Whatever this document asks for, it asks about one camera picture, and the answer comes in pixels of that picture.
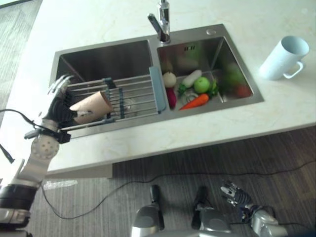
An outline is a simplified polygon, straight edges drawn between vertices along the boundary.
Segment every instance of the robotic arm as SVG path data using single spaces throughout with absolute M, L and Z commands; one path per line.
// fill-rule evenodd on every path
M 266 212 L 263 206 L 255 205 L 251 196 L 236 184 L 227 181 L 222 187 L 223 198 L 234 207 L 239 208 L 241 221 L 249 223 L 259 237 L 288 236 L 286 228 L 280 226 L 275 217 Z
M 40 113 L 41 124 L 25 135 L 33 139 L 26 164 L 22 160 L 11 177 L 3 179 L 0 189 L 0 236 L 31 237 L 17 229 L 27 226 L 35 194 L 59 150 L 59 144 L 69 142 L 70 135 L 59 130 L 59 123 L 91 112 L 71 111 L 65 104 L 67 85 L 73 76 L 61 76 L 48 91 L 48 100 Z

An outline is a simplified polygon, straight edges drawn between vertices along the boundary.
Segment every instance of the marble countertop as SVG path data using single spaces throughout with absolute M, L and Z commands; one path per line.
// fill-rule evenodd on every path
M 43 0 L 7 108 L 36 118 L 47 93 L 54 53 L 90 44 L 153 35 L 146 16 L 157 0 Z M 142 158 L 276 133 L 316 123 L 316 3 L 314 0 L 170 0 L 171 31 L 224 24 L 264 102 L 75 138 L 63 144 L 49 173 Z M 310 52 L 294 79 L 265 81 L 258 69 L 286 35 L 304 38 Z M 6 113 L 0 141 L 27 158 L 32 127 Z M 7 162 L 0 158 L 1 173 Z

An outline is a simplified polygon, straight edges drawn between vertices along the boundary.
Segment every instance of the brown paper cup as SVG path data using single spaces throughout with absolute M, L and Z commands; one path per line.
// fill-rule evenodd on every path
M 93 112 L 90 115 L 74 118 L 78 124 L 93 122 L 113 111 L 110 101 L 105 96 L 105 93 L 101 91 L 98 91 L 74 105 L 71 105 L 70 109 L 73 111 Z

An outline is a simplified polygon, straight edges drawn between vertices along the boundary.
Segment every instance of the white mug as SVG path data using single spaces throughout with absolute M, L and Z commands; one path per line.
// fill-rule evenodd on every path
M 292 78 L 304 68 L 300 61 L 310 48 L 305 40 L 297 36 L 286 36 L 280 40 L 265 62 L 261 65 L 259 72 L 263 78 L 277 80 L 282 76 Z M 300 67 L 295 73 L 287 74 L 295 64 Z

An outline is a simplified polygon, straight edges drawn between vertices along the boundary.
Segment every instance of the faucet handle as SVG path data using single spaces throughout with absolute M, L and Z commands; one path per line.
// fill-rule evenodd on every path
M 167 34 L 167 32 L 165 32 L 161 25 L 159 24 L 158 20 L 156 19 L 155 15 L 153 15 L 152 13 L 150 13 L 147 16 L 148 20 L 150 21 L 150 23 L 152 24 L 152 26 L 154 27 L 154 29 L 156 30 L 157 34 L 158 34 L 158 38 L 161 42 L 164 43 L 168 43 L 170 41 L 170 35 Z

